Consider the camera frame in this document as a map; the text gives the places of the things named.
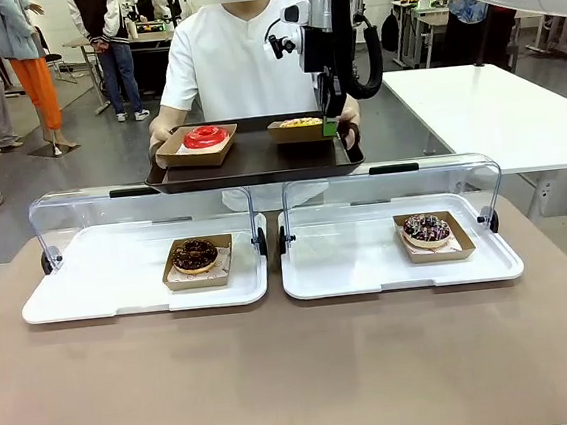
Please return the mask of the person's right hand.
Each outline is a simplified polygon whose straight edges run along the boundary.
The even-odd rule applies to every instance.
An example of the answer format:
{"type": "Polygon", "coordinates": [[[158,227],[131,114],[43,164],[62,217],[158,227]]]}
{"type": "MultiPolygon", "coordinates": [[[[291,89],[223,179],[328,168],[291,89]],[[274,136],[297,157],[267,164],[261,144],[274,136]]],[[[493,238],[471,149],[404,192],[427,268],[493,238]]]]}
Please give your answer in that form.
{"type": "Polygon", "coordinates": [[[175,127],[180,127],[184,122],[183,117],[167,118],[162,119],[157,116],[151,123],[149,127],[150,141],[148,157],[150,161],[155,161],[155,155],[157,150],[161,147],[163,143],[166,142],[168,138],[172,136],[172,131],[175,127]]]}

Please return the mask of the person's left hand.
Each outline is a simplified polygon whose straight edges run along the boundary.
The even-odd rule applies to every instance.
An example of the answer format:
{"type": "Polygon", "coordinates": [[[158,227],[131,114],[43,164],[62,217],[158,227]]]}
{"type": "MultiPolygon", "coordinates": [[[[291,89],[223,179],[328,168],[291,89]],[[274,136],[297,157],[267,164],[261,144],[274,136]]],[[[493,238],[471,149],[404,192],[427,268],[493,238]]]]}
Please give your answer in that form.
{"type": "Polygon", "coordinates": [[[338,134],[348,151],[359,143],[360,136],[360,105],[357,100],[348,96],[342,113],[338,119],[338,134]]]}

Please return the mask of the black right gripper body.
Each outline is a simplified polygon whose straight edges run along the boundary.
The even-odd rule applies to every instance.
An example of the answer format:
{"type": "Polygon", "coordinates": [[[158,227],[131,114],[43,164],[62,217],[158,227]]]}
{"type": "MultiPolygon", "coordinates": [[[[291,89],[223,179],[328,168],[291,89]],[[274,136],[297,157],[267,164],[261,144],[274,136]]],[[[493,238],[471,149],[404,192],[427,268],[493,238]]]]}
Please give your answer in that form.
{"type": "Polygon", "coordinates": [[[347,89],[347,74],[343,40],[330,30],[306,26],[309,71],[313,74],[335,75],[341,88],[347,89]]]}

